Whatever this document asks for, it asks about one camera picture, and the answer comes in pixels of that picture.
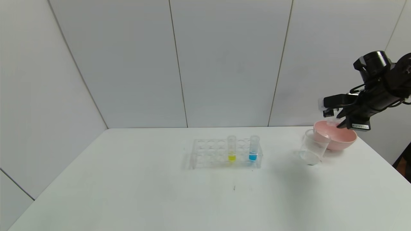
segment test tube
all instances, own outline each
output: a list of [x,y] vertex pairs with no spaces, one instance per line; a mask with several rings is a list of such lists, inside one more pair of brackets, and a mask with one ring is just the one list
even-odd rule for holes
[[229,161],[234,162],[236,161],[236,143],[237,143],[236,136],[227,137],[227,143],[228,143]]
[[248,155],[248,158],[251,161],[256,161],[257,159],[259,143],[260,143],[259,136],[250,137],[250,153]]

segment table surface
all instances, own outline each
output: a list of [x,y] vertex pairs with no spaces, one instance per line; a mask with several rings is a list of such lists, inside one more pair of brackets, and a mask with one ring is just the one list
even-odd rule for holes
[[[411,184],[360,138],[304,165],[307,129],[106,130],[10,230],[410,230]],[[189,170],[194,139],[231,134],[260,136],[261,169]]]

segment robotic arm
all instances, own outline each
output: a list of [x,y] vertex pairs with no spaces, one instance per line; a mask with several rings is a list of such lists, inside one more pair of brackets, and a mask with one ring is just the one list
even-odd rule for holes
[[345,117],[338,128],[368,131],[369,118],[389,107],[411,105],[405,100],[411,95],[411,53],[393,63],[384,51],[374,51],[354,62],[364,84],[319,100],[324,117],[334,116],[334,109],[343,108],[337,118]]

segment label on robot arm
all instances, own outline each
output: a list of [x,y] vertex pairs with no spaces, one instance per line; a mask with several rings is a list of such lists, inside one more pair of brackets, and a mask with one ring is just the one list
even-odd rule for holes
[[354,128],[369,129],[369,126],[365,124],[351,124],[351,126]]

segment pink bowl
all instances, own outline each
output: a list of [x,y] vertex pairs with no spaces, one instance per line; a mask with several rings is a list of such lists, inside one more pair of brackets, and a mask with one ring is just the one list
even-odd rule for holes
[[331,138],[331,142],[327,147],[329,150],[343,150],[357,140],[357,133],[355,131],[329,126],[326,120],[316,122],[314,124],[314,131],[323,137],[328,136]]

